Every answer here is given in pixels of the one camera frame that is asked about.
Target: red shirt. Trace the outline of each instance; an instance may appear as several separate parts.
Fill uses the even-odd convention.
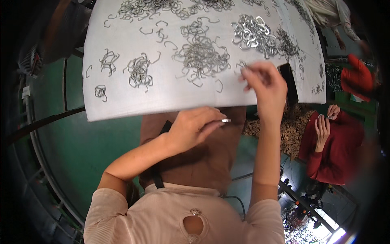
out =
[[[353,54],[349,54],[348,62],[353,69],[343,68],[341,71],[341,88],[343,91],[369,102],[370,98],[361,95],[361,92],[370,93],[372,91],[375,74],[371,74],[368,68],[359,61]]]
[[[330,120],[330,135],[322,152],[315,152],[317,133],[315,112],[306,125],[298,157],[306,160],[307,175],[319,182],[345,185],[345,181],[356,171],[356,148],[361,146],[364,129],[359,121],[340,111],[336,120]]]

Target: white tabletop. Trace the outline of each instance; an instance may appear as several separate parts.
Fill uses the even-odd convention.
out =
[[[182,2],[182,8],[194,4],[190,0]],[[308,25],[300,19],[296,8],[284,0],[265,0],[262,6],[255,4],[250,6],[242,0],[233,2],[231,10],[221,12],[214,9],[206,9],[208,12],[201,10],[184,20],[171,11],[160,9],[157,11],[160,14],[142,20],[134,17],[131,21],[120,19],[118,16],[122,0],[97,1],[90,18],[83,59],[83,93],[88,121],[179,111],[203,105],[228,107],[256,104],[254,92],[244,93],[245,84],[237,82],[240,67],[236,67],[236,64],[240,60],[251,63],[265,58],[254,49],[243,51],[232,43],[234,28],[231,23],[237,22],[240,14],[261,16],[273,34],[280,27],[289,33],[292,42],[298,43],[300,55],[288,61],[276,55],[269,61],[276,66],[290,63],[299,102],[325,103],[325,74],[323,72],[320,75],[319,72],[320,66],[324,68],[324,60],[318,35],[316,31],[314,35],[311,34]],[[218,23],[209,23],[208,19],[202,18],[203,26],[209,28],[206,36],[213,41],[219,37],[216,42],[218,46],[226,47],[231,65],[231,69],[217,73],[215,77],[198,80],[198,84],[203,84],[202,87],[188,82],[195,69],[191,69],[187,76],[175,78],[183,75],[181,71],[184,66],[182,62],[172,59],[176,51],[184,44],[188,44],[186,37],[181,34],[181,26],[190,25],[198,17],[208,17],[212,22],[219,20]],[[164,22],[158,23],[160,20],[167,22],[168,26]],[[152,30],[153,32],[145,35],[140,32],[140,28],[144,33],[150,33]],[[161,28],[163,34],[168,37],[158,43],[161,38],[156,32]],[[165,46],[165,41],[173,42],[178,50],[173,50],[175,47],[171,43],[165,43]],[[113,62],[116,71],[111,75],[109,67],[101,69],[100,60],[107,53],[106,48],[116,56],[119,54]],[[217,51],[220,54],[224,53],[223,49]],[[150,62],[158,57],[160,59],[148,67],[147,74],[153,78],[153,85],[147,88],[143,85],[133,88],[131,83],[129,84],[130,73],[125,68],[129,61],[142,57],[141,53],[145,53]]]

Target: shirt button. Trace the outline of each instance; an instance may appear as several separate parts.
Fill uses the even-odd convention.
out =
[[[199,215],[202,211],[200,209],[197,209],[197,208],[193,208],[191,209],[191,214],[194,215],[194,216],[197,216]]]
[[[198,236],[197,234],[189,234],[187,239],[188,239],[189,244],[199,244],[200,243],[200,236]]]

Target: black strap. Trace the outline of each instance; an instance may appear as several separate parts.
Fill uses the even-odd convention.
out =
[[[168,132],[170,130],[171,126],[172,126],[172,123],[167,120],[165,122],[165,125],[163,126],[161,132],[160,132],[160,135],[162,133]],[[160,172],[158,171],[157,164],[153,165],[152,168],[151,168],[152,177],[153,177],[153,181],[154,181],[154,184],[156,185],[156,187],[157,188],[163,188],[164,184],[163,184],[163,180],[161,178]]]

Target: smartphone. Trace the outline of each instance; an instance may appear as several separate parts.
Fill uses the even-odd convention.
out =
[[[298,103],[298,93],[296,92],[293,71],[289,63],[280,65],[278,70],[287,83],[287,102],[288,106],[292,107]]]

